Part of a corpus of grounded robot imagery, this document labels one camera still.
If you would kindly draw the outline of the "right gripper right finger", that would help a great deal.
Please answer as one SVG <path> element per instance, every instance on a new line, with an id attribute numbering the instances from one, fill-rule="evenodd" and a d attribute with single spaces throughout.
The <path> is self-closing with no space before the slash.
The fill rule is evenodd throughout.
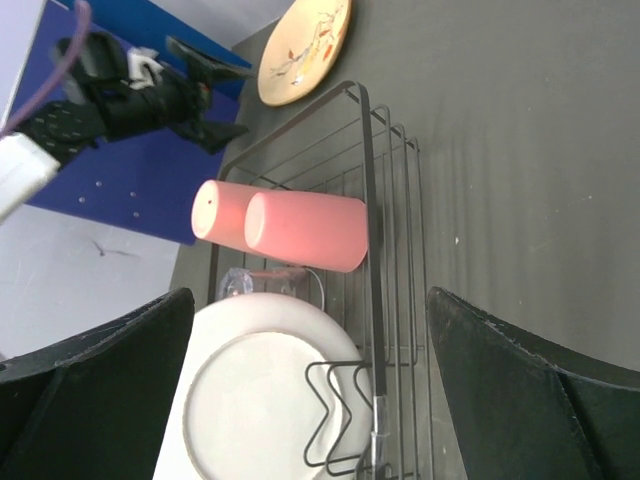
<path id="1" fill-rule="evenodd" d="M 639 374 L 440 287 L 427 321 L 470 479 L 636 479 Z"/>

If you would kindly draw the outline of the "pink cup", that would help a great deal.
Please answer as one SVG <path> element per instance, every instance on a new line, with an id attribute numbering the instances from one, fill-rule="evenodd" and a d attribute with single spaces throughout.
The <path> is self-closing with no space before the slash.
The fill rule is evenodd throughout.
<path id="1" fill-rule="evenodd" d="M 270 190 L 249 201 L 244 236 L 262 256 L 349 273 L 368 251 L 367 209 L 357 198 Z"/>
<path id="2" fill-rule="evenodd" d="M 244 184 L 207 180 L 193 201 L 191 227 L 201 240 L 245 253 L 253 253 L 244 236 L 247 206 L 257 193 L 268 192 Z"/>

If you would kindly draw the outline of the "pink cup left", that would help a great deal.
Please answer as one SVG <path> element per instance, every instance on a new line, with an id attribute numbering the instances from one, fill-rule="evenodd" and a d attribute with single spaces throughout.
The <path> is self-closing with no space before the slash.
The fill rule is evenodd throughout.
<path id="1" fill-rule="evenodd" d="M 201 240 L 245 253 L 253 253 L 244 236 L 247 206 L 257 193 L 268 192 L 244 184 L 207 180 L 193 201 L 191 227 Z"/>

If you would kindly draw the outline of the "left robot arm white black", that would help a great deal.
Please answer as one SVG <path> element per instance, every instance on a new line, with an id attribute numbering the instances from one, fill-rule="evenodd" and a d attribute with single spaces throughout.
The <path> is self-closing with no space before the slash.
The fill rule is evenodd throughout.
<path id="1" fill-rule="evenodd" d="M 68 81 L 66 97 L 38 104 L 7 122 L 1 134 L 1 216 L 7 218 L 41 191 L 56 174 L 97 142 L 121 141 L 168 128 L 209 154 L 247 132 L 240 124 L 206 119 L 215 85 L 246 80 L 251 72 L 216 59 L 170 36 L 168 50 L 186 65 L 180 74 L 166 63 L 137 87 L 127 53 L 107 32 L 63 38 L 54 51 Z"/>

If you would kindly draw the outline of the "beige floral plate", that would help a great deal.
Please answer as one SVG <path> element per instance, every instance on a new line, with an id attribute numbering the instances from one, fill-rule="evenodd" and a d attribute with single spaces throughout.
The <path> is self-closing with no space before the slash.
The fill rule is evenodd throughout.
<path id="1" fill-rule="evenodd" d="M 267 106 L 293 103 L 315 89 L 334 65 L 349 27 L 354 3 L 297 0 L 266 42 L 257 75 Z"/>

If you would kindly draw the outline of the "clear wine glass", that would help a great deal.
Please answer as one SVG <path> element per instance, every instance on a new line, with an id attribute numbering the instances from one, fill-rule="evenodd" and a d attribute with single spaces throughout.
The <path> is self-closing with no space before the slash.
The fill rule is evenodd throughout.
<path id="1" fill-rule="evenodd" d="M 298 289 L 304 280 L 314 279 L 318 290 L 320 304 L 318 307 L 326 310 L 326 293 L 319 275 L 306 267 L 274 267 L 263 270 L 246 268 L 231 268 L 218 284 L 215 300 L 250 294 L 250 293 L 278 293 L 297 297 Z"/>

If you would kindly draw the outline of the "white plate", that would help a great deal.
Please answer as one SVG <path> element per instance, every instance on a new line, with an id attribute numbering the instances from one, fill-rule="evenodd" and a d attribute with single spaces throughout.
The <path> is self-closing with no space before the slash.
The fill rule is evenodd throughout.
<path id="1" fill-rule="evenodd" d="M 194 318 L 158 479 L 353 479 L 373 429 L 355 344 L 294 297 L 229 297 Z"/>

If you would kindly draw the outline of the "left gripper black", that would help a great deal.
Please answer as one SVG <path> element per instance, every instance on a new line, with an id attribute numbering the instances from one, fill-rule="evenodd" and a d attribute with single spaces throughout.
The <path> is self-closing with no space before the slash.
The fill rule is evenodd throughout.
<path id="1" fill-rule="evenodd" d="M 106 32 L 91 32 L 70 71 L 66 98 L 41 106 L 24 121 L 24 134 L 58 160 L 72 160 L 97 140 L 116 142 L 171 129 L 213 155 L 249 132 L 245 125 L 207 121 L 210 85 L 246 80 L 250 68 L 214 58 L 174 37 L 167 49 L 186 64 L 181 75 L 165 66 L 152 84 L 135 89 L 126 53 Z"/>

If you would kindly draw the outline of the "pink cup right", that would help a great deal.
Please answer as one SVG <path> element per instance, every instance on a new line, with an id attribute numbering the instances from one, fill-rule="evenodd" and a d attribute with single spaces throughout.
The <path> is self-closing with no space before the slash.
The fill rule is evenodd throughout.
<path id="1" fill-rule="evenodd" d="M 262 256 L 349 273 L 368 251 L 367 209 L 357 198 L 270 190 L 249 201 L 244 236 Z"/>

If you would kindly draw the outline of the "black wire dish rack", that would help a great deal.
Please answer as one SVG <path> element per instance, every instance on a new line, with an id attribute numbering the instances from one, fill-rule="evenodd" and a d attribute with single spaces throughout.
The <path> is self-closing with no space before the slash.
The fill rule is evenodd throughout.
<path id="1" fill-rule="evenodd" d="M 219 178 L 365 203 L 369 250 L 363 264 L 345 274 L 313 269 L 299 290 L 301 298 L 321 302 L 359 353 L 305 368 L 320 417 L 302 458 L 324 479 L 433 478 L 417 140 L 363 84 L 343 81 L 226 160 Z"/>

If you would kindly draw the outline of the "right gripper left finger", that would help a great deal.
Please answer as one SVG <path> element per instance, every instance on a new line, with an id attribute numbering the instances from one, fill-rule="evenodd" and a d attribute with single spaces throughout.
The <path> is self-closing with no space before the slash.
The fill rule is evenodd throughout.
<path id="1" fill-rule="evenodd" d="M 2 478 L 152 478 L 193 320 L 180 288 L 2 362 Z"/>

